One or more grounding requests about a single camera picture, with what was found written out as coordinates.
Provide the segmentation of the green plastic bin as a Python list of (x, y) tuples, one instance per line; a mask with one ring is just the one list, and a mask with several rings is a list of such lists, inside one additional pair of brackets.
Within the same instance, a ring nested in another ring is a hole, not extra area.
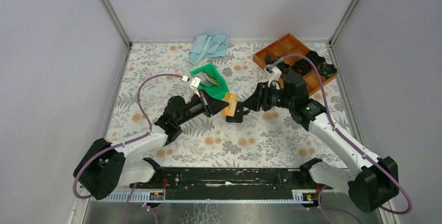
[(224, 99), (229, 92), (228, 85), (222, 75), (212, 63), (208, 63), (190, 71), (192, 77), (198, 77), (201, 81), (198, 89), (204, 90), (215, 99)]

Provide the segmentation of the gold credit card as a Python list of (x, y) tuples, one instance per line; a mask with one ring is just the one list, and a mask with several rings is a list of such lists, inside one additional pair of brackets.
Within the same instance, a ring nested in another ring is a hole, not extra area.
[(235, 115), (236, 106), (238, 104), (238, 95), (226, 93), (224, 101), (228, 103), (228, 106), (221, 111), (221, 114), (224, 116), (233, 117)]

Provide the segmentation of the black card holder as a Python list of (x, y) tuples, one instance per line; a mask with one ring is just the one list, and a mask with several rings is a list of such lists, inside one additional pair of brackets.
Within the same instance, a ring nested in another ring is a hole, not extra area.
[(242, 123), (244, 116), (247, 115), (249, 112), (250, 112), (250, 109), (240, 107), (240, 108), (236, 109), (236, 112), (233, 116), (226, 117), (226, 122)]

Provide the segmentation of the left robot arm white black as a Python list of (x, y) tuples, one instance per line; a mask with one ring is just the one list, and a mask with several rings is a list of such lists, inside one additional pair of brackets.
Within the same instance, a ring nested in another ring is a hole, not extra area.
[(80, 183), (91, 197), (101, 200), (122, 185), (143, 182), (149, 188), (159, 186), (162, 175), (144, 161), (146, 152), (173, 142), (181, 135), (185, 122), (201, 114), (214, 116), (228, 106), (228, 102), (213, 98), (204, 90), (189, 102), (181, 96), (171, 97), (151, 132), (116, 145), (104, 138), (94, 141), (73, 172), (73, 190)]

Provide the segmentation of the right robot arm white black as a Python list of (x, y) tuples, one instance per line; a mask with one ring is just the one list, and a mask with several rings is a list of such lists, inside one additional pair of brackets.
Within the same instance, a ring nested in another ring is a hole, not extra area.
[(345, 193), (364, 213), (371, 213), (399, 194), (398, 166), (391, 157), (380, 158), (359, 143), (327, 114), (320, 102), (311, 99), (307, 84), (298, 73), (284, 77), (283, 88), (277, 82), (260, 82), (244, 102), (252, 111), (273, 107), (287, 109), (292, 119), (321, 139), (347, 166), (330, 166), (320, 159), (301, 166), (300, 184), (311, 189), (324, 184)]

